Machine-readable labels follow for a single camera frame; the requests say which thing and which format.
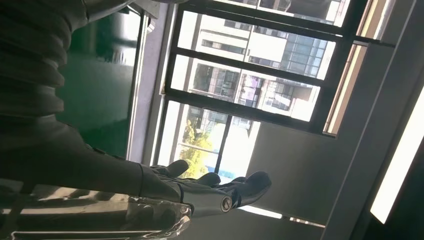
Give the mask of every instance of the building window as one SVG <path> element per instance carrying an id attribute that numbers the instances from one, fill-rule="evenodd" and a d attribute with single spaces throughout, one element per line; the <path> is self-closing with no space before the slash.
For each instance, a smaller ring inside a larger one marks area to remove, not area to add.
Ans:
<path id="1" fill-rule="evenodd" d="M 281 61 L 281 69 L 316 78 L 327 41 L 289 34 Z"/>
<path id="2" fill-rule="evenodd" d="M 276 38 L 282 38 L 282 39 L 287 38 L 287 32 L 278 31 L 278 30 L 270 29 L 270 28 L 263 27 L 263 26 L 255 27 L 254 32 L 258 33 L 258 34 L 265 34 L 265 35 L 268 35 L 268 36 L 273 36 L 273 37 L 276 37 Z"/>
<path id="3" fill-rule="evenodd" d="M 244 30 L 244 31 L 252 30 L 252 25 L 247 24 L 247 23 L 238 22 L 238 21 L 225 20 L 224 26 L 234 28 L 234 29 L 240 29 L 240 30 Z"/>
<path id="4" fill-rule="evenodd" d="M 208 48 L 220 49 L 220 50 L 235 53 L 235 54 L 245 54 L 246 52 L 246 48 L 243 48 L 243 47 L 229 45 L 225 43 L 219 43 L 215 41 L 209 41 L 205 39 L 201 41 L 201 45 Z"/>
<path id="5" fill-rule="evenodd" d="M 239 73 L 204 64 L 198 64 L 194 76 L 193 88 L 196 93 L 208 95 L 221 100 L 232 101 L 235 96 Z"/>
<path id="6" fill-rule="evenodd" d="M 290 109 L 293 99 L 294 87 L 272 81 L 266 89 L 266 102 L 265 104 L 274 108 L 284 111 Z"/>
<path id="7" fill-rule="evenodd" d="M 278 61 L 263 59 L 263 58 L 255 57 L 255 56 L 250 56 L 249 62 L 253 64 L 259 64 L 259 65 L 275 68 L 275 69 L 280 68 L 280 62 Z"/>

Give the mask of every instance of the wall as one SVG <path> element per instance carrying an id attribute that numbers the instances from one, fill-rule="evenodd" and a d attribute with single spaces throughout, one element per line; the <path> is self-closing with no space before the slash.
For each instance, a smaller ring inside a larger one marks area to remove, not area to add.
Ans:
<path id="1" fill-rule="evenodd" d="M 326 224 L 392 53 L 368 48 L 337 139 L 261 124 L 248 174 L 266 171 L 272 187 L 256 207 Z"/>

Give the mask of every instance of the robotic hand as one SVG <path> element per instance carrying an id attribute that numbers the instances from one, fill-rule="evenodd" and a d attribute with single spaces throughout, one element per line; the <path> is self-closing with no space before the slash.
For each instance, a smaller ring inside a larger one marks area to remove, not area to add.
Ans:
<path id="1" fill-rule="evenodd" d="M 191 206 L 193 217 L 226 213 L 230 209 L 249 205 L 262 197 L 271 186 L 268 174 L 262 171 L 219 185 L 220 177 L 213 172 L 199 179 L 177 178 L 189 168 L 184 160 L 175 161 L 168 167 L 151 168 L 162 181 L 178 185 L 181 202 Z"/>
<path id="2" fill-rule="evenodd" d="M 87 146 L 55 88 L 74 30 L 132 0 L 0 1 L 0 239 L 172 237 L 191 217 L 227 213 L 271 186 L 256 172 L 219 185 L 215 173 L 144 166 Z"/>

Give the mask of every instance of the fluorescent light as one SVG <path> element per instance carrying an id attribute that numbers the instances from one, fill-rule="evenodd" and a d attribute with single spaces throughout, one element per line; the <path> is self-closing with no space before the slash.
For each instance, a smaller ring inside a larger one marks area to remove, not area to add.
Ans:
<path id="1" fill-rule="evenodd" d="M 424 137 L 423 109 L 424 91 L 421 90 L 370 210 L 383 224 L 389 216 L 396 196 Z"/>
<path id="2" fill-rule="evenodd" d="M 258 215 L 262 215 L 262 216 L 267 216 L 270 218 L 275 218 L 275 219 L 281 219 L 283 217 L 282 214 L 277 213 L 277 212 L 273 212 L 273 211 L 268 211 L 259 207 L 254 207 L 254 206 L 241 206 L 238 209 L 241 209 L 243 211 L 252 213 L 252 214 L 258 214 Z"/>

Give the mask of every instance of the window glass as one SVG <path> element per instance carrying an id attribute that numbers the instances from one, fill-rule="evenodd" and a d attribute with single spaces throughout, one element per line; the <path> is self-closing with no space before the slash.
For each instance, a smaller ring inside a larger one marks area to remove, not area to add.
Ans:
<path id="1" fill-rule="evenodd" d="M 185 62 L 185 70 L 181 71 L 181 68 L 184 69 L 182 65 L 179 65 L 180 69 L 174 70 L 172 88 L 304 121 L 309 121 L 320 89 L 317 86 L 196 58 L 188 58 Z M 291 62 L 290 68 L 305 71 L 305 64 Z M 313 67 L 310 71 L 307 74 L 316 75 L 318 67 Z"/>
<path id="2" fill-rule="evenodd" d="M 350 0 L 216 0 L 293 18 L 342 26 Z"/>
<path id="3" fill-rule="evenodd" d="M 312 65 L 316 57 L 322 59 L 326 52 L 328 55 L 325 58 L 326 64 L 330 62 L 333 48 L 328 47 L 327 42 L 272 28 L 185 11 L 178 46 L 323 80 L 326 69 L 323 68 L 320 74 L 317 72 L 311 75 L 306 71 L 305 65 Z"/>

